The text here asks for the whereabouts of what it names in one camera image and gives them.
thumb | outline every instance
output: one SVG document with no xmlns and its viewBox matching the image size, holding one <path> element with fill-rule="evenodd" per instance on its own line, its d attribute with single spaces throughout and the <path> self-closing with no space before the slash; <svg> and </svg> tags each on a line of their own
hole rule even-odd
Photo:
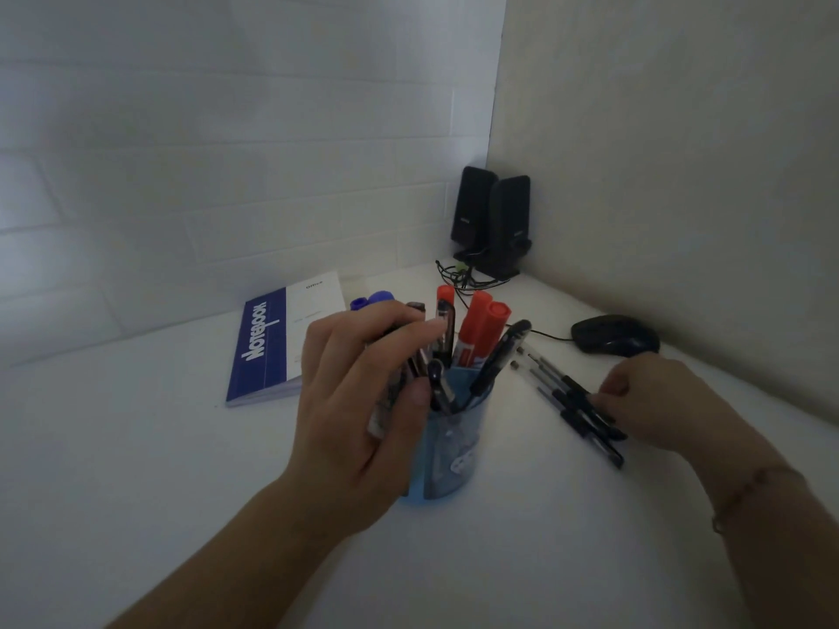
<svg viewBox="0 0 839 629">
<path fill-rule="evenodd" d="M 608 395 L 596 392 L 588 396 L 588 401 L 597 412 L 602 412 L 617 422 L 624 416 L 626 398 L 618 395 Z"/>
<path fill-rule="evenodd" d="M 394 490 L 404 490 L 410 478 L 414 449 L 420 442 L 431 404 L 431 385 L 418 377 L 402 389 L 390 415 L 390 427 L 370 465 L 370 472 L 394 481 Z"/>
</svg>

speaker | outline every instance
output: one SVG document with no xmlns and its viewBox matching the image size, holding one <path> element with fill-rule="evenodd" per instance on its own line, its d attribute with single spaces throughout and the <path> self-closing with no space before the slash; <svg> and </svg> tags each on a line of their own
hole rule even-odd
<svg viewBox="0 0 839 629">
<path fill-rule="evenodd" d="M 498 280 L 519 275 L 516 263 L 530 251 L 530 177 L 495 183 L 489 194 L 488 243 L 468 264 Z"/>
<path fill-rule="evenodd" d="M 495 172 L 463 168 L 451 239 L 465 247 L 461 253 L 466 256 L 484 250 L 489 243 L 489 198 L 496 182 L 498 175 Z"/>
</svg>

computer mouse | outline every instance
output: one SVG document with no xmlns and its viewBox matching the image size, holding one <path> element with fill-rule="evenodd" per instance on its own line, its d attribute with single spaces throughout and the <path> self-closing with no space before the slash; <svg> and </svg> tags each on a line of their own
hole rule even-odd
<svg viewBox="0 0 839 629">
<path fill-rule="evenodd" d="M 572 326 L 574 344 L 583 353 L 632 357 L 659 352 L 661 340 L 650 327 L 625 315 L 600 315 Z"/>
</svg>

blue pen holder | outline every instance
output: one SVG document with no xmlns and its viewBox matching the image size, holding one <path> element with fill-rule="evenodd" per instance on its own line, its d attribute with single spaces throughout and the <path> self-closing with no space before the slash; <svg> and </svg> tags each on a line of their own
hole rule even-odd
<svg viewBox="0 0 839 629">
<path fill-rule="evenodd" d="M 458 404 L 469 398 L 469 386 L 478 370 L 452 368 L 446 380 L 457 396 Z M 429 412 L 428 423 L 414 452 L 411 483 L 403 501 L 422 503 L 448 497 L 465 486 L 475 472 L 476 448 L 481 424 L 487 412 L 492 386 L 472 405 L 456 415 Z"/>
</svg>

bracelet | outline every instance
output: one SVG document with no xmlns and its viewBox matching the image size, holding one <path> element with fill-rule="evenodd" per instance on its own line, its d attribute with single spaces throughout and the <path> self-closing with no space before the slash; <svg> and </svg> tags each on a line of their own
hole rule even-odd
<svg viewBox="0 0 839 629">
<path fill-rule="evenodd" d="M 714 532 L 722 534 L 722 522 L 729 518 L 732 512 L 737 510 L 740 504 L 745 501 L 746 497 L 752 494 L 752 492 L 755 492 L 761 486 L 768 484 L 770 482 L 770 476 L 776 473 L 793 475 L 802 480 L 806 480 L 804 475 L 802 475 L 798 470 L 791 468 L 789 465 L 773 465 L 769 468 L 761 468 L 754 473 L 754 476 L 749 483 L 743 486 L 740 491 L 736 492 L 733 497 L 731 497 L 722 505 L 722 507 L 720 507 L 719 510 L 717 510 L 714 518 L 711 519 L 711 526 L 714 528 Z"/>
</svg>

